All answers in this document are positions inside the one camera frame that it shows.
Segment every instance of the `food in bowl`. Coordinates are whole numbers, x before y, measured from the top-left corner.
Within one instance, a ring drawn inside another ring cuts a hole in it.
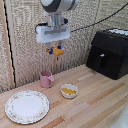
[[[73,94],[76,94],[76,91],[75,90],[71,90],[71,89],[67,89],[67,88],[63,88],[62,91],[66,94],[69,94],[69,95],[73,95]]]

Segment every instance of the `wooden table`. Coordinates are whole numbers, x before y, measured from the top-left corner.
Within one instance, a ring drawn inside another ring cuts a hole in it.
[[[54,75],[52,88],[45,89],[40,81],[13,89],[0,95],[0,128],[109,128],[128,101],[128,75],[111,80],[95,73],[85,65]],[[79,93],[69,100],[61,95],[63,84],[74,84]],[[7,100],[17,92],[33,90],[47,96],[50,110],[42,120],[21,125],[5,114]]]

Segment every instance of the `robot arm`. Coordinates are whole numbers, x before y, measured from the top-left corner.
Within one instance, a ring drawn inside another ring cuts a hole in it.
[[[41,0],[44,10],[48,13],[61,13],[75,9],[79,0]]]
[[[37,42],[50,43],[60,41],[58,46],[61,49],[62,40],[70,38],[69,20],[62,17],[62,12],[75,9],[79,0],[41,0],[45,10],[45,23],[38,24],[36,27]]]

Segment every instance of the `white plate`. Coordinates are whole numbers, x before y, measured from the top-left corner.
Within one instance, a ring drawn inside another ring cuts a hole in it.
[[[49,101],[37,91],[22,91],[13,95],[5,105],[6,115],[21,124],[34,123],[49,111]]]

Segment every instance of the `wood grain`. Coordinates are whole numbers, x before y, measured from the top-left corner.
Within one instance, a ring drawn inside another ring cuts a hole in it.
[[[36,81],[1,94],[0,128],[110,128],[128,102],[128,75],[112,80],[81,65],[54,75],[54,79],[49,89]],[[69,100],[61,95],[61,86],[66,83],[78,87],[76,98]],[[4,112],[7,100],[25,90],[39,91],[50,102],[48,114],[29,125],[12,122]]]

